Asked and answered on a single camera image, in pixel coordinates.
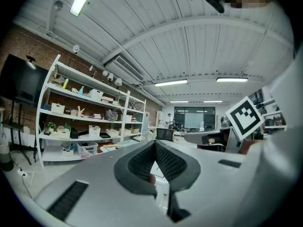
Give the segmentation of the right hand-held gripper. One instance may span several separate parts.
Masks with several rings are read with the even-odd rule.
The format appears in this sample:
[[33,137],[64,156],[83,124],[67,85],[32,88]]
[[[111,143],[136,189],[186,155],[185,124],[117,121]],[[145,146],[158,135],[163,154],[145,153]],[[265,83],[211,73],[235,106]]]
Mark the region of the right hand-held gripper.
[[230,126],[218,130],[187,133],[187,142],[198,148],[225,153],[239,153],[245,139],[264,123],[252,101],[245,97],[225,112]]

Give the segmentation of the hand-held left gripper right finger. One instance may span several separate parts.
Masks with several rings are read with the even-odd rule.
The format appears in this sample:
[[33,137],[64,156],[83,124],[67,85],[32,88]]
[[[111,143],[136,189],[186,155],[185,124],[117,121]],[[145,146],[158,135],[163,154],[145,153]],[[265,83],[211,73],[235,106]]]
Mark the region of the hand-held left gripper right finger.
[[172,192],[189,189],[201,173],[199,162],[166,143],[155,141],[155,161]]

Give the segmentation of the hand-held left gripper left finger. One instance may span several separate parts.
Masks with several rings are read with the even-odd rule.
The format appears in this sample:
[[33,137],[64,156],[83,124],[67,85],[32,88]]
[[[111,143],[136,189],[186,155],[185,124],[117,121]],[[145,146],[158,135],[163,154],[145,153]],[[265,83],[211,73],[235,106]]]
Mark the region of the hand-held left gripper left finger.
[[115,178],[133,194],[151,195],[156,198],[156,188],[150,182],[155,161],[155,142],[152,140],[117,160],[114,165]]

